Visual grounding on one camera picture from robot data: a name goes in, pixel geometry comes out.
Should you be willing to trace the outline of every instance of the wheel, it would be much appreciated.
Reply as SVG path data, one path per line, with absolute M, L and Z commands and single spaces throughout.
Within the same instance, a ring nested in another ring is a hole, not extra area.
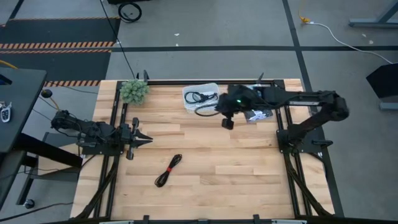
M 26 199 L 25 203 L 24 203 L 24 207 L 26 209 L 31 209 L 35 206 L 35 201 L 33 201 L 32 199 Z
M 130 13 L 130 14 L 127 14 L 127 13 L 123 12 L 122 9 L 123 9 L 125 6 L 133 6 L 134 8 L 136 8 L 136 9 L 138 10 L 138 13 L 134 13 L 134 14 L 133 14 L 133 13 Z M 119 17 L 120 17 L 124 22 L 127 22 L 127 23 L 136 22 L 136 21 L 138 21 L 138 20 L 141 18 L 141 16 L 142 16 L 142 10 L 141 10 L 141 8 L 139 7 L 138 4 L 136 4 L 136 3 L 134 3 L 134 2 L 125 2 L 125 3 L 122 3 L 122 4 L 119 6 L 118 12 L 119 12 Z

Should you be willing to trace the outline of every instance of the hazard stripe tape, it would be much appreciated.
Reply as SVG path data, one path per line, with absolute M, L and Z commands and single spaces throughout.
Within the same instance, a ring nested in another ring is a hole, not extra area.
M 101 42 L 56 42 L 56 43 L 13 43 L 0 44 L 0 49 L 62 49 L 79 47 L 112 47 L 113 41 Z
M 70 53 L 111 53 L 112 50 L 7 50 L 0 54 L 70 54 Z
M 119 16 L 109 17 L 110 19 L 120 19 Z M 10 21 L 33 21 L 33 20 L 73 20 L 73 19 L 106 19 L 106 17 L 73 17 L 73 18 L 28 18 L 10 19 Z
M 47 81 L 45 87 L 58 86 L 99 86 L 101 80 L 68 80 L 68 81 Z

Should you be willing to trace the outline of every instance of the black desk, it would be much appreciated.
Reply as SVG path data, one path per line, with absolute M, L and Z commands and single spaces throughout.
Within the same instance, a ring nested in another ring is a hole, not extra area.
M 0 74 L 12 81 L 11 85 L 0 85 L 0 101 L 7 105 L 12 102 L 11 120 L 0 121 L 0 209 L 14 182 L 21 165 L 35 167 L 37 158 L 27 152 L 44 156 L 51 160 L 81 167 L 82 159 L 72 153 L 53 147 L 22 132 L 33 106 L 40 94 L 47 75 L 43 70 L 12 69 L 0 67 Z M 25 183 L 30 188 L 32 182 Z M 23 204 L 25 196 L 17 204 Z

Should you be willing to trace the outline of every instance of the white cable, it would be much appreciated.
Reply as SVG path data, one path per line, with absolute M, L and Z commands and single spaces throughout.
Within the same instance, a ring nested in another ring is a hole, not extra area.
M 353 46 L 350 46 L 350 45 L 348 45 L 348 44 L 346 44 L 346 43 L 341 42 L 340 40 L 338 40 L 338 39 L 333 35 L 333 33 L 331 32 L 330 28 L 329 28 L 328 26 L 326 26 L 326 25 L 323 25 L 323 24 L 320 24 L 320 23 L 316 23 L 316 22 L 306 22 L 306 24 L 322 26 L 322 27 L 328 29 L 329 32 L 330 32 L 330 34 L 331 34 L 331 36 L 332 36 L 337 42 L 343 44 L 344 46 L 347 46 L 347 47 L 349 47 L 349 48 L 351 48 L 351 49 L 357 50 L 357 51 L 362 52 L 362 53 L 368 53 L 368 54 L 376 55 L 376 56 L 378 56 L 378 57 L 384 59 L 384 60 L 385 60 L 386 62 L 388 62 L 389 64 L 393 64 L 393 63 L 390 62 L 388 59 L 386 59 L 385 57 L 383 57 L 383 56 L 381 56 L 381 55 L 379 55 L 379 54 L 377 54 L 377 53 L 370 52 L 370 51 L 367 51 L 367 50 L 359 50 L 359 49 L 357 49 L 357 48 L 355 48 L 355 47 L 353 47 Z

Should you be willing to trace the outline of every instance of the yellow cable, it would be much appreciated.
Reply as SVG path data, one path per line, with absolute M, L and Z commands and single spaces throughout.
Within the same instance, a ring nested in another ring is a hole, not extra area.
M 3 60 L 0 60 L 0 63 L 1 63 L 1 64 L 4 64 L 4 65 L 7 65 L 8 67 L 11 67 L 11 68 L 13 68 L 13 69 L 18 69 L 17 67 L 15 67 L 15 66 L 11 65 L 10 63 L 5 62 L 5 61 L 3 61 Z
M 60 108 L 59 108 L 58 104 L 55 102 L 55 100 L 53 100 L 52 97 L 50 97 L 50 100 L 55 104 L 55 107 L 57 108 L 57 111 L 59 111 Z
M 13 69 L 18 69 L 17 67 L 15 67 L 15 66 L 11 65 L 10 63 L 5 62 L 3 60 L 0 60 L 0 63 L 4 64 L 4 65 L 7 65 L 8 67 L 11 67 Z M 57 110 L 60 110 L 60 108 L 59 108 L 58 104 L 55 102 L 55 100 L 53 100 L 53 98 L 51 98 L 51 97 L 50 97 L 50 100 L 54 103 L 54 105 L 57 108 Z
M 311 19 L 306 18 L 306 17 L 302 17 L 301 14 L 300 14 L 300 12 L 301 12 L 301 10 L 302 10 L 302 8 L 303 8 L 304 2 L 305 2 L 305 0 L 301 0 L 301 2 L 300 2 L 300 7 L 298 8 L 298 16 L 299 16 L 300 20 L 301 20 L 303 23 L 308 23 L 308 22 L 311 21 Z

